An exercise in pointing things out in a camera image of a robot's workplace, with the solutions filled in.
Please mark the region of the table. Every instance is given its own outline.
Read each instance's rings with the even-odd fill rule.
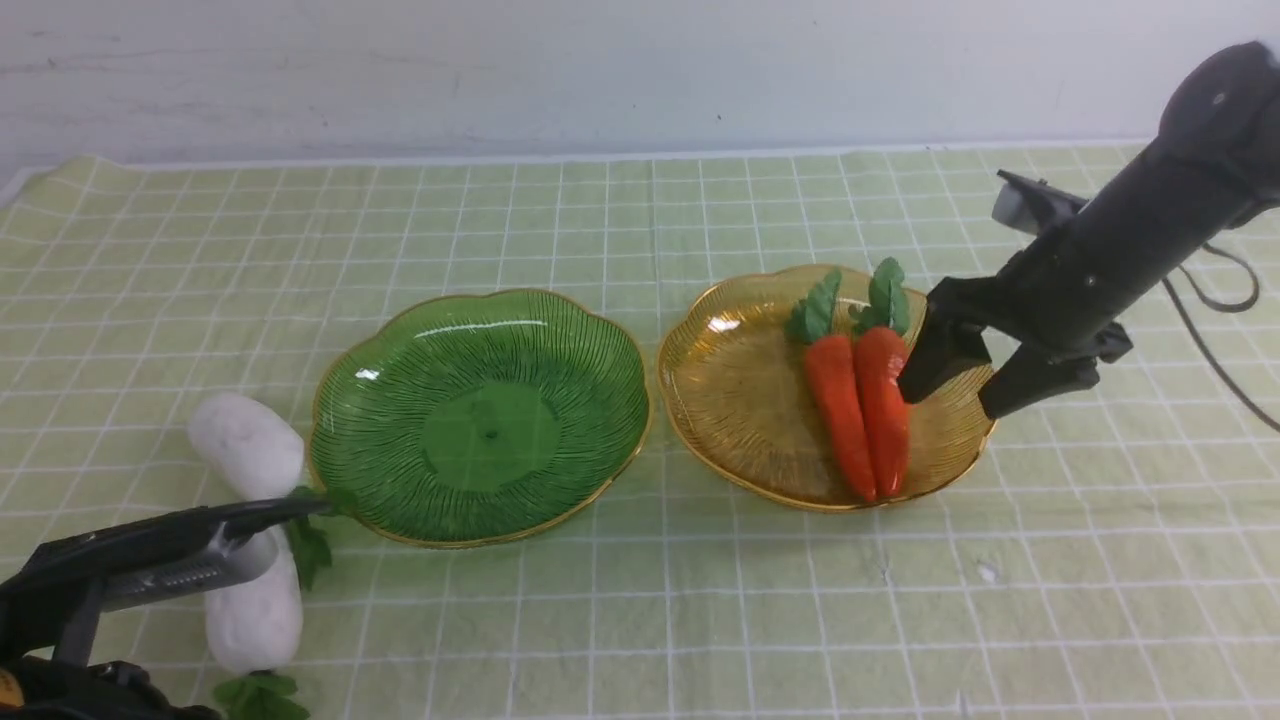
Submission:
[[[233,501],[187,445],[195,405],[243,392],[306,433],[328,364],[415,302],[548,287],[652,356],[740,273],[887,255],[916,287],[992,273],[1027,241],[988,219],[997,168],[1088,193],[1137,150],[77,158],[0,211],[0,575],[42,539]],[[1263,299],[1193,315],[1277,409],[1280,218],[1222,245]],[[1220,295],[1245,287],[1217,259],[1189,266]],[[1158,291],[1123,320],[1137,348],[1096,392],[1009,418],[968,477],[891,511],[756,498],[659,413],[613,488],[527,542],[421,551],[325,521],[335,566],[287,671],[314,717],[340,720],[1277,717],[1280,438]],[[106,616],[95,655],[148,667],[179,702],[225,679],[198,598]]]

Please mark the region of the white radish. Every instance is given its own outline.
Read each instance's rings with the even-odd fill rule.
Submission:
[[[201,402],[187,437],[244,500],[284,497],[302,477],[302,437],[270,407],[242,395],[224,392]]]
[[[215,395],[187,423],[196,452],[244,500],[287,496],[302,475],[305,443],[265,405]],[[220,666],[236,675],[288,665],[302,638],[302,593],[284,529],[265,533],[275,561],[260,578],[205,593],[205,635]]]
[[[205,593],[209,650],[236,675],[288,665],[302,638],[302,594],[293,553],[279,527],[266,534],[280,552],[262,577]]]

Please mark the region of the plate rim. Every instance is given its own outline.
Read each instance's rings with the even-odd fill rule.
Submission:
[[[856,268],[850,268],[847,265],[840,265],[840,264],[836,264],[836,263],[805,263],[803,265],[791,265],[788,268],[782,268],[781,270],[773,270],[773,272],[769,272],[769,273],[746,273],[746,274],[741,274],[741,275],[733,275],[731,278],[726,278],[726,279],[723,279],[723,281],[721,281],[721,282],[718,282],[718,283],[708,287],[705,291],[703,291],[701,293],[699,293],[698,297],[689,305],[689,310],[686,310],[685,314],[684,314],[684,316],[680,318],[680,322],[677,322],[676,324],[673,324],[671,327],[671,329],[667,331],[663,334],[662,342],[658,345],[658,355],[654,357],[654,368],[657,369],[658,393],[662,397],[663,410],[667,414],[667,423],[671,425],[672,432],[676,433],[676,437],[680,438],[680,442],[685,446],[686,450],[689,450],[689,452],[691,452],[694,455],[694,457],[698,457],[698,460],[703,465],[705,465],[707,468],[709,468],[712,471],[714,471],[716,474],[721,475],[726,480],[728,480],[728,482],[731,482],[731,483],[733,483],[733,484],[736,484],[736,486],[739,486],[739,487],[741,487],[744,489],[748,489],[748,491],[750,491],[750,492],[753,492],[753,493],[755,493],[755,495],[758,495],[758,496],[760,496],[760,497],[763,497],[765,500],[777,502],[780,505],[785,505],[787,507],[794,507],[796,510],[808,510],[810,512],[826,512],[826,514],[860,512],[860,511],[865,511],[865,510],[876,510],[876,509],[879,509],[879,507],[888,507],[891,505],[899,505],[899,503],[902,503],[902,502],[910,502],[913,500],[919,500],[922,497],[928,497],[928,496],[931,496],[931,495],[933,495],[936,492],[940,492],[940,491],[950,487],[952,483],[955,483],[960,478],[968,475],[978,465],[978,461],[982,460],[982,455],[987,451],[987,443],[991,441],[992,433],[996,432],[996,425],[1000,424],[998,420],[992,420],[991,421],[991,427],[988,427],[987,432],[983,433],[982,438],[979,438],[978,451],[974,452],[973,460],[969,462],[969,465],[965,466],[964,470],[956,473],[956,475],[954,478],[948,479],[945,483],[938,484],[937,487],[929,488],[929,489],[927,489],[924,492],[918,492],[918,493],[914,493],[914,495],[900,495],[897,497],[891,497],[891,498],[887,498],[887,500],[877,500],[876,502],[870,502],[870,503],[838,503],[837,505],[837,503],[809,502],[809,501],[796,500],[794,497],[788,497],[786,495],[773,492],[771,489],[763,488],[763,487],[753,483],[751,480],[748,480],[746,478],[744,478],[744,477],[733,473],[728,468],[724,468],[719,462],[712,460],[705,454],[703,454],[700,450],[698,450],[698,447],[695,446],[695,443],[691,442],[690,438],[685,434],[684,428],[681,428],[680,424],[676,421],[676,413],[675,413],[673,405],[672,405],[672,397],[673,397],[673,393],[675,393],[675,388],[673,387],[668,387],[668,383],[664,382],[664,378],[667,377],[668,372],[672,369],[671,363],[667,363],[667,346],[671,342],[671,338],[676,334],[677,331],[680,331],[681,328],[684,328],[687,323],[692,322],[694,314],[698,310],[698,307],[700,305],[703,305],[703,302],[708,297],[710,297],[710,295],[713,292],[716,292],[717,290],[719,290],[719,288],[722,288],[724,286],[728,286],[730,283],[740,283],[740,282],[748,282],[748,281],[760,281],[760,279],[778,278],[778,277],[786,275],[788,273],[795,273],[795,272],[799,272],[799,270],[810,270],[810,269],[813,269],[813,270],[819,270],[819,269],[826,269],[826,270],[838,269],[841,273],[856,273],[858,275],[861,275],[861,277],[868,277],[868,278],[870,277],[870,273],[867,273],[865,270],[859,270]],[[922,299],[927,299],[928,297],[925,293],[923,293],[923,292],[920,292],[918,290],[914,290],[911,287],[904,287],[902,290],[908,295],[914,295],[914,296],[922,297]]]
[[[356,352],[357,350],[360,350],[361,347],[369,345],[370,342],[374,342],[375,340],[378,340],[397,320],[402,319],[404,315],[407,315],[407,314],[410,314],[410,313],[412,313],[415,310],[425,307],[426,305],[430,305],[433,302],[439,302],[439,301],[443,301],[443,300],[490,300],[490,299],[499,297],[499,296],[503,296],[503,295],[544,295],[544,296],[548,296],[548,297],[553,297],[556,300],[559,300],[562,302],[568,304],[571,307],[573,307],[577,311],[582,313],[588,318],[608,323],[608,324],[613,325],[614,328],[617,328],[618,331],[622,332],[623,337],[626,337],[627,342],[630,343],[631,348],[635,351],[636,356],[640,357],[640,374],[641,374],[640,380],[641,380],[641,384],[644,387],[644,397],[645,397],[645,406],[646,406],[645,407],[644,428],[640,430],[640,437],[636,439],[635,447],[632,447],[631,452],[627,454],[627,456],[618,464],[617,469],[614,469],[614,471],[612,474],[609,474],[609,477],[605,478],[604,482],[602,482],[600,486],[598,488],[595,488],[591,492],[591,495],[589,495],[588,497],[585,497],[581,502],[579,502],[573,507],[566,510],[564,512],[561,512],[559,515],[552,518],[550,520],[545,520],[543,523],[539,523],[538,525],[534,525],[531,528],[525,528],[522,530],[516,530],[513,533],[507,533],[507,534],[502,534],[502,536],[490,536],[490,537],[485,537],[485,538],[475,538],[475,539],[467,539],[467,541],[422,541],[422,539],[410,538],[410,537],[404,537],[404,536],[398,536],[396,533],[392,533],[389,530],[379,528],[378,525],[372,524],[370,520],[367,520],[366,518],[364,518],[358,512],[357,514],[352,514],[349,516],[353,520],[356,520],[357,523],[360,523],[361,525],[364,525],[365,528],[367,528],[369,530],[372,530],[375,534],[381,536],[381,537],[384,537],[384,538],[387,538],[389,541],[394,541],[394,542],[402,543],[402,544],[408,544],[408,546],[421,547],[421,548],[428,548],[428,550],[462,550],[462,548],[468,548],[468,547],[483,547],[483,546],[488,546],[488,544],[500,544],[500,543],[507,543],[507,542],[515,542],[515,541],[520,541],[520,539],[524,539],[524,538],[527,538],[527,537],[543,533],[543,532],[549,530],[549,529],[554,528],[556,525],[559,525],[561,523],[568,520],[573,515],[577,515],[579,512],[581,512],[582,510],[585,510],[589,505],[591,505],[593,502],[595,502],[602,495],[604,495],[604,491],[608,489],[614,483],[614,480],[617,480],[622,475],[622,473],[625,473],[627,470],[627,468],[631,466],[631,462],[635,461],[635,459],[640,455],[640,452],[645,447],[645,443],[649,439],[650,430],[653,430],[654,393],[653,393],[653,388],[650,387],[650,372],[649,372],[650,368],[649,368],[649,363],[645,359],[645,354],[641,350],[640,343],[636,341],[635,334],[632,334],[631,331],[628,331],[626,327],[623,327],[621,323],[618,323],[618,322],[616,322],[616,320],[613,320],[611,318],[607,318],[604,315],[600,315],[598,313],[593,313],[585,305],[582,305],[577,300],[573,300],[572,297],[568,297],[567,295],[563,295],[563,293],[559,293],[559,292],[556,292],[556,291],[552,291],[552,290],[544,290],[544,288],[536,288],[536,287],[532,287],[532,288],[530,288],[530,287],[508,288],[508,290],[499,290],[499,291],[488,292],[488,293],[465,293],[463,292],[463,293],[451,293],[451,295],[440,295],[440,296],[436,296],[436,297],[429,297],[429,299],[426,299],[426,300],[424,300],[421,302],[415,302],[413,305],[406,307],[404,310],[401,310],[399,313],[397,313],[396,315],[393,315],[390,319],[388,319],[385,323],[383,323],[381,325],[379,325],[378,329],[374,331],[372,334],[370,334],[365,340],[362,340],[362,341],[352,345],[347,350],[342,351],[342,354],[339,354],[337,357],[334,357],[329,363],[329,365],[325,368],[324,374],[320,375],[320,380],[316,383],[315,393],[311,397],[311,429],[307,432],[306,448],[305,450],[306,450],[306,460],[307,460],[307,474],[311,478],[311,486],[312,486],[314,489],[317,489],[320,492],[328,492],[328,487],[325,486],[324,479],[320,477],[320,471],[316,469],[311,448],[312,448],[312,443],[315,442],[316,428],[319,427],[319,418],[320,418],[320,391],[325,386],[325,383],[329,380],[329,378],[333,375],[334,369],[339,364],[342,364],[351,354]]]

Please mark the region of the toy carrot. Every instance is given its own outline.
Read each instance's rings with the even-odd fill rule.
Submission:
[[[902,336],[911,318],[902,292],[904,278],[897,260],[887,258],[872,277],[870,304],[861,310],[850,309],[858,337],[854,346],[858,400],[881,500],[902,491],[910,447],[910,406],[897,388],[897,377],[906,364]]]
[[[808,346],[805,380],[818,405],[836,464],[849,487],[867,502],[876,502],[876,475],[867,452],[867,430],[858,405],[854,380],[854,343],[833,333],[840,270],[832,270],[796,302],[787,323],[787,336]]]

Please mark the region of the glass plate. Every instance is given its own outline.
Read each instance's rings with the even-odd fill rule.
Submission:
[[[387,537],[511,541],[595,500],[640,451],[650,406],[635,341],[572,300],[439,297],[333,364],[308,457]]]
[[[841,512],[873,503],[841,478],[805,386],[804,348],[783,332],[795,302],[832,266],[744,275],[707,291],[663,340],[658,386],[676,434],[717,473],[792,507]],[[847,307],[867,304],[870,278],[840,269],[837,329],[850,332]],[[908,299],[910,347],[924,295],[909,290]],[[978,388],[991,375],[989,366],[969,370],[911,409],[902,493],[874,505],[936,492],[973,468],[996,425],[978,402]]]

